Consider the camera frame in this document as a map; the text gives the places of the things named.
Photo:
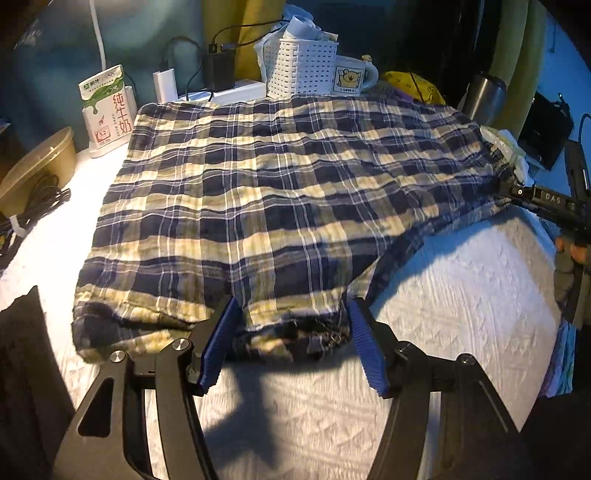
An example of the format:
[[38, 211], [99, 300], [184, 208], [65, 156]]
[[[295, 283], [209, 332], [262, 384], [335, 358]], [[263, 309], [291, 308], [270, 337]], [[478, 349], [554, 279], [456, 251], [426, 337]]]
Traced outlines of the right gloved hand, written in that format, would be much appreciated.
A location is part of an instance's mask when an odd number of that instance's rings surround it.
[[590, 325], [590, 246], [565, 235], [555, 241], [554, 298], [577, 330]]

